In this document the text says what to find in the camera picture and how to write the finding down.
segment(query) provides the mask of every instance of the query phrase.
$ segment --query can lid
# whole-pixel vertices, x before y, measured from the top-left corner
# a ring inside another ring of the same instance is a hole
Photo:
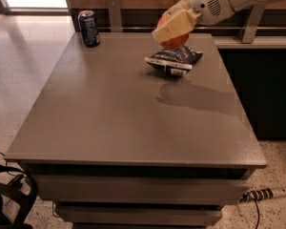
[[[94,12],[92,10],[82,10],[79,12],[79,16],[83,16],[83,17],[89,17],[92,16],[94,14]]]

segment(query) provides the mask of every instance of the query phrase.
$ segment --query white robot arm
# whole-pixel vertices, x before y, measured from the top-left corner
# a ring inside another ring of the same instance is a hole
[[[278,1],[281,0],[181,0],[163,14],[153,31],[153,37],[165,45],[191,32],[197,22],[213,25],[230,18],[236,11]]]

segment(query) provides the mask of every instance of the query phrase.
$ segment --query metal bracket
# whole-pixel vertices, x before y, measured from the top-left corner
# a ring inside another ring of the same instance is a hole
[[[120,0],[107,0],[109,20],[112,32],[122,32],[122,15]]]
[[[245,28],[240,31],[239,38],[242,43],[253,43],[257,31],[257,26],[265,11],[265,5],[254,5],[249,12]]]

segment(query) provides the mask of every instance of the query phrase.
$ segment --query floor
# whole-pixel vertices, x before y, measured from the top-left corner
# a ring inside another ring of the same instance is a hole
[[[8,150],[73,33],[72,20],[68,16],[0,14],[1,153]],[[259,143],[269,166],[251,176],[251,189],[286,188],[286,141],[260,140]],[[1,155],[0,163],[4,164]],[[10,180],[8,175],[0,179]],[[258,228],[286,228],[286,198],[263,200],[258,207]],[[257,212],[253,202],[226,206],[222,212],[223,219],[209,229],[255,228]],[[35,202],[27,223],[35,229],[72,228],[71,223],[52,214],[50,202],[40,199]]]

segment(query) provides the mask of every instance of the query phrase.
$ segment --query table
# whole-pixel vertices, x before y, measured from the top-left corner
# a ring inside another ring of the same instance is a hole
[[[214,40],[187,45],[203,57],[169,77],[144,61],[149,33],[72,37],[6,160],[74,228],[212,225],[267,166]]]

